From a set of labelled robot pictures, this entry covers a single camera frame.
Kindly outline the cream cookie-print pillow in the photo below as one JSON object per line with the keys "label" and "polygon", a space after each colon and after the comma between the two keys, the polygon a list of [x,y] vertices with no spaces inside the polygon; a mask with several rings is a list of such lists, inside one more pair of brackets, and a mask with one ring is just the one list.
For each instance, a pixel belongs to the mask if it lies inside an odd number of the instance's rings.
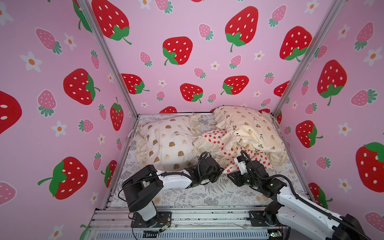
{"label": "cream cookie-print pillow", "polygon": [[142,167],[181,171],[198,163],[201,151],[193,144],[201,135],[200,114],[179,116],[139,126],[137,159]]}

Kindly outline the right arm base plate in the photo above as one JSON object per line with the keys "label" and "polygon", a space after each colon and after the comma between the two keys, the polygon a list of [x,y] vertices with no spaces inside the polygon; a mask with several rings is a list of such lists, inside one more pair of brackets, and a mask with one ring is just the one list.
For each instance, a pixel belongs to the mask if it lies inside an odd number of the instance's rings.
{"label": "right arm base plate", "polygon": [[282,227],[277,213],[277,211],[249,211],[249,221],[252,227]]}

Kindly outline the white strawberry-print pillowcase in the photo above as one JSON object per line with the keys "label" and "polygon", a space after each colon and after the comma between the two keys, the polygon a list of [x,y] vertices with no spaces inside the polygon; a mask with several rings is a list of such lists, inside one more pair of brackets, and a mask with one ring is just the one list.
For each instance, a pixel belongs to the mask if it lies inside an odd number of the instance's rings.
{"label": "white strawberry-print pillowcase", "polygon": [[242,147],[238,143],[230,142],[231,136],[224,129],[213,129],[205,132],[193,142],[200,152],[209,152],[219,165],[224,168],[224,174],[240,170],[235,159],[245,151],[253,161],[260,162],[265,169],[273,168],[269,154],[260,150],[253,150],[250,146]]}

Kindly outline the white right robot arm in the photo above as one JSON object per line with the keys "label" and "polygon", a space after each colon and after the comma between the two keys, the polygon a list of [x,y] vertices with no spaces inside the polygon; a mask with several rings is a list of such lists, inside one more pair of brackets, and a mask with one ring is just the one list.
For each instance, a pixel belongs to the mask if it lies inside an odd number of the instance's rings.
{"label": "white right robot arm", "polygon": [[265,208],[268,225],[282,224],[312,240],[367,240],[359,221],[341,216],[297,194],[283,175],[269,176],[264,166],[252,161],[244,151],[235,159],[238,170],[228,178],[238,187],[249,186],[272,202]]}

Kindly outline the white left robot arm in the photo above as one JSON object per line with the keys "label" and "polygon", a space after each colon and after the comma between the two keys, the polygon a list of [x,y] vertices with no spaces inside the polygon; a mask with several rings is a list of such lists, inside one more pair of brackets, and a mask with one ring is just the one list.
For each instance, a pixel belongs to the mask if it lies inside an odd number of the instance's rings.
{"label": "white left robot arm", "polygon": [[148,165],[122,183],[122,198],[129,211],[135,213],[145,223],[157,221],[160,214],[154,198],[161,190],[190,189],[215,183],[222,175],[222,168],[208,152],[202,153],[196,165],[182,171],[167,172],[156,170]]}

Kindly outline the cream bear-print pillow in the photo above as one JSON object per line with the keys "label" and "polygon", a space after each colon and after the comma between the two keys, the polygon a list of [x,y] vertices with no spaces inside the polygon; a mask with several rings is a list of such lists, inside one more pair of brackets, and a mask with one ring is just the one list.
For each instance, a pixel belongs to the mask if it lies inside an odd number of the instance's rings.
{"label": "cream bear-print pillow", "polygon": [[274,129],[268,114],[233,106],[222,106],[214,110],[216,127],[231,136],[231,143],[250,146],[269,154],[273,167],[281,167],[288,158],[286,147]]}

